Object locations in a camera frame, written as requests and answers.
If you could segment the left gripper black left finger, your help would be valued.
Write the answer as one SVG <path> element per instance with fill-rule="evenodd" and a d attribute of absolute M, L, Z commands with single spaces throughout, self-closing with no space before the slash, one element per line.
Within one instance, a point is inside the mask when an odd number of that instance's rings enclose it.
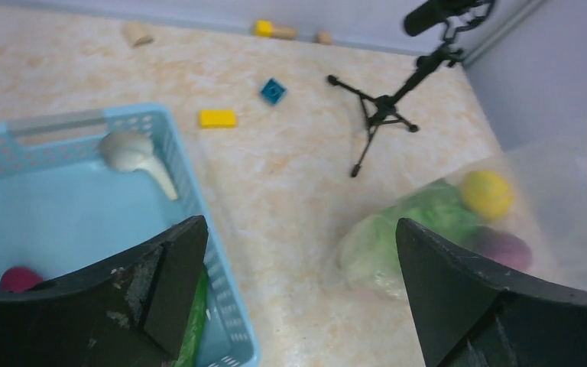
<path fill-rule="evenodd" d="M 78 271 L 0 292 L 0 366 L 159 366 L 186 335 L 203 270 L 203 216 Z"/>

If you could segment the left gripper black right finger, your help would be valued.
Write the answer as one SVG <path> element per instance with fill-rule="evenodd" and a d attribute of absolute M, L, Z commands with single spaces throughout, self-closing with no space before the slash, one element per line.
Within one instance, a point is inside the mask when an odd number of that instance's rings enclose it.
<path fill-rule="evenodd" d="M 587 291 L 515 271 L 415 226 L 398 246 L 428 366 L 587 366 Z"/>

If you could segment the green cucumber toy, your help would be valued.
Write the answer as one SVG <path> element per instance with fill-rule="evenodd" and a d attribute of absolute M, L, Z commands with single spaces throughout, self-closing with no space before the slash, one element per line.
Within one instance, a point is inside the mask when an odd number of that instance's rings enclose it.
<path fill-rule="evenodd" d="M 196 357 L 206 323 L 208 279 L 207 271 L 204 268 L 197 282 L 185 337 L 180 347 L 180 354 L 171 363 L 173 367 L 193 367 L 196 365 Z"/>

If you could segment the green lettuce toy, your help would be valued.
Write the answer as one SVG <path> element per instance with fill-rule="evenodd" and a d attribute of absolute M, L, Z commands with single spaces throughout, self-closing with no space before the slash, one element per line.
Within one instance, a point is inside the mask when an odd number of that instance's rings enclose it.
<path fill-rule="evenodd" d="M 421 226 L 457 245 L 482 226 L 482 218 L 462 201 L 458 188 L 438 179 L 357 222 L 336 251 L 340 281 L 350 290 L 403 300 L 407 289 L 399 245 Z"/>

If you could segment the yellow lemon toy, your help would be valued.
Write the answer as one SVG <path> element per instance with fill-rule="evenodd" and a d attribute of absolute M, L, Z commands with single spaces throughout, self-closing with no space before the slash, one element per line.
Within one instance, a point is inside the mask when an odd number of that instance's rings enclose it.
<path fill-rule="evenodd" d="M 483 220 L 491 222 L 507 215 L 514 202 L 514 190 L 495 171 L 468 172 L 459 183 L 463 203 Z"/>

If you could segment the clear zip top bag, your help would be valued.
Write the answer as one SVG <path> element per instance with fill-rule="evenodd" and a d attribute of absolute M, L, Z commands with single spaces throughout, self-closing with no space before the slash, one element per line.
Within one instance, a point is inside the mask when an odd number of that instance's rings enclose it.
<path fill-rule="evenodd" d="M 323 284 L 405 300 L 400 219 L 514 270 L 587 291 L 587 122 L 461 167 L 361 219 L 329 254 Z"/>

